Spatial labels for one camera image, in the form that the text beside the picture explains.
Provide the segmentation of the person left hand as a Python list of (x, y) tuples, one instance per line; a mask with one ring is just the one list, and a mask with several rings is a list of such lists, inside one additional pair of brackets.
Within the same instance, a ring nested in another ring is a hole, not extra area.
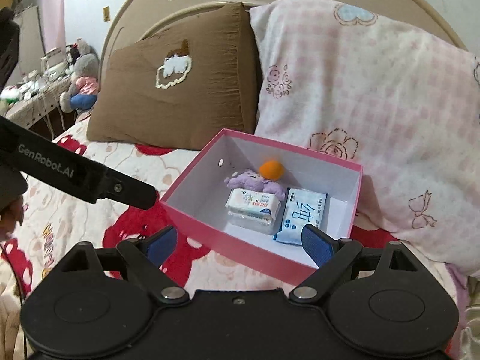
[(24, 199), (19, 196), (1, 212), (0, 236), (1, 241), (8, 241), (16, 229), (16, 226), (24, 222)]

